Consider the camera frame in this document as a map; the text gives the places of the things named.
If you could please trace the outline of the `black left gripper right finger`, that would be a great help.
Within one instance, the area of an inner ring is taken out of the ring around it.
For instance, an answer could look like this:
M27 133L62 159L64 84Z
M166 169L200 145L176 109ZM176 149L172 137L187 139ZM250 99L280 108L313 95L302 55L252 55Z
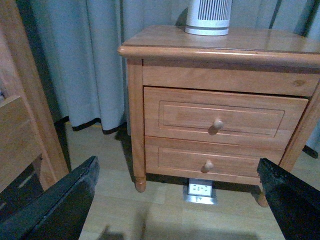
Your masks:
M261 158L257 173L266 201L286 240L320 238L320 191Z

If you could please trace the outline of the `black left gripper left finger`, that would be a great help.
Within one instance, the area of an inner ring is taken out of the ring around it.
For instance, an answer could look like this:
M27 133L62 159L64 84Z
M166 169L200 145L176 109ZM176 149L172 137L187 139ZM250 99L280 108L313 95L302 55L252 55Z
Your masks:
M100 165L91 156L0 224L2 240L77 240L91 208Z

